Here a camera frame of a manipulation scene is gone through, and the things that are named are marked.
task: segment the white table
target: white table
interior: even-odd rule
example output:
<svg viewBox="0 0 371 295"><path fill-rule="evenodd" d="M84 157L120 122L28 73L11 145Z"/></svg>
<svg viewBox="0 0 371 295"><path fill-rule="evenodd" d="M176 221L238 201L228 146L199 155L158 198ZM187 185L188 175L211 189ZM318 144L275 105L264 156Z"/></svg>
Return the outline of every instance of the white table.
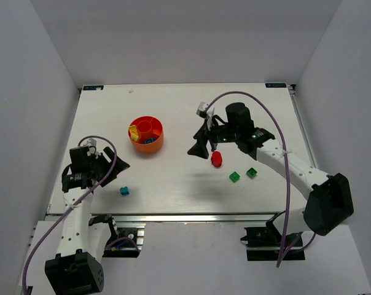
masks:
<svg viewBox="0 0 371 295"><path fill-rule="evenodd" d="M110 185L96 190L93 214L268 213L284 210L284 179L240 152L234 143L219 145L218 151L224 160L220 169L214 168L209 160L187 155L195 143L192 137L203 122L195 113L199 103L209 103L230 90L249 92L266 104L283 129L288 149L309 162L286 88L266 88L265 84L105 85L103 90L81 93L48 213L64 211L60 174L70 163L68 150L87 135L110 139L116 145L119 157L131 165ZM266 128L278 138L265 111L246 96L222 98L215 104L216 114L226 120L225 107L236 101L246 103L256 126ZM129 124L141 116L156 117L163 124L165 141L154 155L138 154L128 139ZM98 141L99 150L105 146ZM246 175L251 167L258 171L254 179ZM236 183L228 178L234 171L241 176ZM122 186L128 186L129 196L120 195ZM305 205L305 200L294 188L291 205L292 208Z"/></svg>
<svg viewBox="0 0 371 295"><path fill-rule="evenodd" d="M32 245L53 224L40 221ZM370 293L365 271L346 225L317 237L305 261L249 262L239 238L242 224L148 224L138 258L103 258L107 295L358 295ZM32 295L54 295L44 273L60 240L57 227L31 261ZM311 237L307 232L305 241Z"/></svg>

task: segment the white wall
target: white wall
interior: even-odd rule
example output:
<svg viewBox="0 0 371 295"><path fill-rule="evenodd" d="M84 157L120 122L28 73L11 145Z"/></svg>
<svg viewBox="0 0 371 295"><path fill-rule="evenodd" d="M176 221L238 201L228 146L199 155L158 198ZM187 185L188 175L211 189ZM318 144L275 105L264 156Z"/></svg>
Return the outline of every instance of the white wall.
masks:
<svg viewBox="0 0 371 295"><path fill-rule="evenodd" d="M371 284L371 0L343 1L297 90L319 166L350 179L350 228Z"/></svg>
<svg viewBox="0 0 371 295"><path fill-rule="evenodd" d="M341 0L32 0L82 84L297 82Z"/></svg>
<svg viewBox="0 0 371 295"><path fill-rule="evenodd" d="M76 104L76 86L30 1L0 1L0 294L15 291Z"/></svg>

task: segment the small block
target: small block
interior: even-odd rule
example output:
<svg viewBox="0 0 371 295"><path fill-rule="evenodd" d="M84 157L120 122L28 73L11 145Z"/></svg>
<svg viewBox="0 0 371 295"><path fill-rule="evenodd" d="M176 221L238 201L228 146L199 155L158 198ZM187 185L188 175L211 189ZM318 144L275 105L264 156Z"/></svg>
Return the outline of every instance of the small block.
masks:
<svg viewBox="0 0 371 295"><path fill-rule="evenodd" d="M250 178L254 178L256 175L257 175L257 170L253 169L252 167L247 171L247 175L250 177Z"/></svg>
<svg viewBox="0 0 371 295"><path fill-rule="evenodd" d="M135 134L135 133L130 133L130 135L131 135L131 139L132 139L133 141L138 141L138 140L139 140L139 135L137 135L137 134Z"/></svg>
<svg viewBox="0 0 371 295"><path fill-rule="evenodd" d="M229 175L229 178L235 183L240 179L240 175L237 172L233 172L231 175Z"/></svg>
<svg viewBox="0 0 371 295"><path fill-rule="evenodd" d="M130 191L128 190L128 187L125 186L120 188L120 193L121 195L129 195Z"/></svg>
<svg viewBox="0 0 371 295"><path fill-rule="evenodd" d="M138 128L136 128L135 125L129 126L128 131L130 132L130 137L133 141L139 140L140 136L139 136Z"/></svg>

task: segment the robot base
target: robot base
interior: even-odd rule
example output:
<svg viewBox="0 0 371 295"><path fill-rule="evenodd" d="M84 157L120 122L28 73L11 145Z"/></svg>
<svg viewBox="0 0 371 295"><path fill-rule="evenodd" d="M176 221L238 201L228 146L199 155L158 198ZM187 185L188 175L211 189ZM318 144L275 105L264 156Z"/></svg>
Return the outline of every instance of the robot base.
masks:
<svg viewBox="0 0 371 295"><path fill-rule="evenodd" d="M279 252L279 237L273 234L267 227L246 227L246 236L240 239L247 246L247 261L276 261ZM296 238L296 234L287 236L286 243L289 245ZM300 237L292 250L288 252L284 260L305 260L304 251L298 251L303 246Z"/></svg>

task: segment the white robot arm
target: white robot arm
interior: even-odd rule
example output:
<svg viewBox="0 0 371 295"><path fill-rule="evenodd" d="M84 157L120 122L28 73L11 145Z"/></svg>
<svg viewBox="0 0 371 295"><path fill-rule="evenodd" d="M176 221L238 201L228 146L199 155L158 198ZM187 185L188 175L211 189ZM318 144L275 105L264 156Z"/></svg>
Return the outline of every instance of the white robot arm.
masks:
<svg viewBox="0 0 371 295"><path fill-rule="evenodd" d="M238 148L254 160L266 164L282 177L286 177L284 151L268 131L254 126L249 109L244 103L226 107L228 122L214 112L206 112L207 104L201 103L197 114L204 118L202 127L193 137L197 143L188 151L204 159L209 157L207 143L215 151L218 143L236 143ZM341 174L335 176L310 167L294 154L287 154L291 183L307 201L305 208L289 212L287 234L312 230L318 235L328 234L353 214L349 182ZM281 236L285 213L276 214L267 222L274 235Z"/></svg>
<svg viewBox="0 0 371 295"><path fill-rule="evenodd" d="M101 292L104 288L101 258L106 245L118 240L119 233L111 215L91 218L93 193L76 203L91 187L98 183L102 187L107 185L130 167L115 158L109 147L103 151L110 162L102 153L97 153L93 139L85 146L69 151L71 164L65 168L61 182L65 210L71 206L72 210L64 218L55 258L45 263L45 274L56 294L85 295ZM104 179L112 166L112 172Z"/></svg>

